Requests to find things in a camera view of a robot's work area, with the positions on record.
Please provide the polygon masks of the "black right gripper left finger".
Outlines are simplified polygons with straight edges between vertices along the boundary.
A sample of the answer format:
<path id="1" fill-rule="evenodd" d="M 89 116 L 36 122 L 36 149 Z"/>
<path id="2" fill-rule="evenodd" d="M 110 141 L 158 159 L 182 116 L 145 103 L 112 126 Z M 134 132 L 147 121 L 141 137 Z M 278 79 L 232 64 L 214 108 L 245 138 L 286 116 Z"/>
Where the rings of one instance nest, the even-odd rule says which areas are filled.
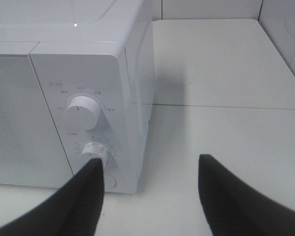
<path id="1" fill-rule="evenodd" d="M 103 163 L 94 158 L 40 205 L 1 226 L 0 236 L 93 236 L 103 200 Z"/>

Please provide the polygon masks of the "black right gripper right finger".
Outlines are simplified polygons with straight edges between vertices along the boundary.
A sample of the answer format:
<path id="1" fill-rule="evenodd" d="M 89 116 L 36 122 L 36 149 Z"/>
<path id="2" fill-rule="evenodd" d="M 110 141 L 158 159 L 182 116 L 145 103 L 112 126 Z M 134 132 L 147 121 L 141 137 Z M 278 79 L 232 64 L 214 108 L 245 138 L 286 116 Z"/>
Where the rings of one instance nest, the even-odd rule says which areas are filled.
<path id="1" fill-rule="evenodd" d="M 295 211 L 264 196 L 210 154 L 199 156 L 199 198 L 214 236 L 295 236 Z"/>

